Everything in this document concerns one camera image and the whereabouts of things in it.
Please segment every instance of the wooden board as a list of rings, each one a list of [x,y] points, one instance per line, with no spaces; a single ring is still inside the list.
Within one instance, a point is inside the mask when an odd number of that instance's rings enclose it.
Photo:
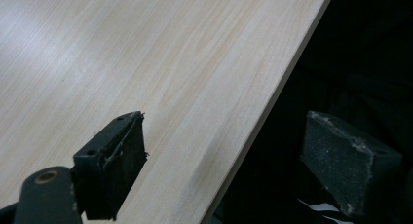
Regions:
[[[0,0],[0,206],[140,110],[118,223],[207,220],[328,1]]]

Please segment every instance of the light wooden surface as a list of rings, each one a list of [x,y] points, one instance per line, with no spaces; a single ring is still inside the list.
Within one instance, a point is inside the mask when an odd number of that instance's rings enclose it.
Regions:
[[[117,222],[207,220],[328,1],[0,0],[0,206],[140,110]]]

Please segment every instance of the dark background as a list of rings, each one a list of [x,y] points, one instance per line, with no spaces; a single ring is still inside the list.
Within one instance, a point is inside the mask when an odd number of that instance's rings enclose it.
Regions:
[[[331,0],[223,198],[223,223],[320,223],[292,189],[309,110],[367,132],[412,168],[412,23],[413,0]]]

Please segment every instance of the wood grain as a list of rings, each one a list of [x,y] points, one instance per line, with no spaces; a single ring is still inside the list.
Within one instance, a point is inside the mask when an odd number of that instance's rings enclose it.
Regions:
[[[140,110],[117,222],[207,220],[328,1],[0,0],[0,206]]]

